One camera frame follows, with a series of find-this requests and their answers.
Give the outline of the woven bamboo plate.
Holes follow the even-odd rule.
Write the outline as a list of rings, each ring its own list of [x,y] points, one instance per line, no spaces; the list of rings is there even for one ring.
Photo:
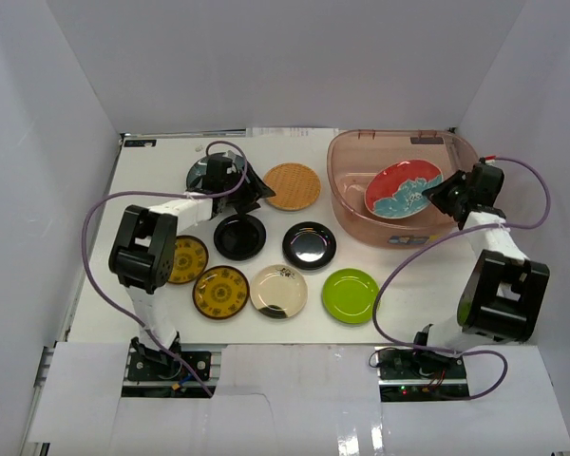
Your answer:
[[[301,163],[282,163],[269,170],[263,181],[275,192],[267,198],[274,208],[300,211],[313,205],[321,191],[317,174]]]

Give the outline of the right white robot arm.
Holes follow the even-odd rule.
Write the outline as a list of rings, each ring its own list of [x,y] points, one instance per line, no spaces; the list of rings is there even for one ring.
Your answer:
[[[411,353],[411,370],[429,379],[445,358],[436,347],[465,352],[499,343],[523,343],[533,334],[550,277],[547,265],[533,261],[510,235],[512,224],[495,202],[504,171],[481,159],[468,172],[459,170],[423,192],[429,202],[453,218],[476,255],[456,314],[429,324],[414,337],[422,346]]]

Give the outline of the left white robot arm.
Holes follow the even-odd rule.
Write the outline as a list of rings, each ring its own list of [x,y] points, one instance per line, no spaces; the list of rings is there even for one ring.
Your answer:
[[[158,205],[124,209],[108,268],[131,299],[140,324],[138,345],[152,351],[148,365],[160,378],[173,378],[181,370],[181,355],[172,350],[179,333],[157,297],[174,267],[177,236],[229,207],[249,213],[275,194],[244,153],[207,153],[201,176],[184,194]]]

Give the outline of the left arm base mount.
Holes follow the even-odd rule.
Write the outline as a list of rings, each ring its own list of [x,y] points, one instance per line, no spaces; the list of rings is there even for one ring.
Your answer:
[[[197,381],[214,393],[212,380],[214,355],[210,351],[194,349],[183,351],[179,340],[170,350],[190,367],[173,359],[163,351],[147,348],[138,337],[129,345],[129,352],[123,377],[121,396],[124,398],[149,399],[209,399],[210,396]]]

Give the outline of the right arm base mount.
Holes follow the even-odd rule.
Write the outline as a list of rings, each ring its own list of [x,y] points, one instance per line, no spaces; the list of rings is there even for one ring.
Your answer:
[[[368,365],[376,370],[383,403],[460,401],[470,397],[461,359],[384,347],[370,355]]]

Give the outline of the red and teal plate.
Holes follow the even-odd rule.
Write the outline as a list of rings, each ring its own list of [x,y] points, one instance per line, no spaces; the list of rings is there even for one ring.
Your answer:
[[[429,207],[424,190],[443,181],[441,169],[430,161],[399,161],[376,174],[364,194],[366,209],[380,219],[405,219]]]

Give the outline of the glossy black plate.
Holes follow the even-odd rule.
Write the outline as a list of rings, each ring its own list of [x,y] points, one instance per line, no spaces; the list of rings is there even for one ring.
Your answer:
[[[315,271],[327,266],[337,251],[336,237],[324,224],[299,222],[290,227],[282,239],[282,253],[294,267]]]

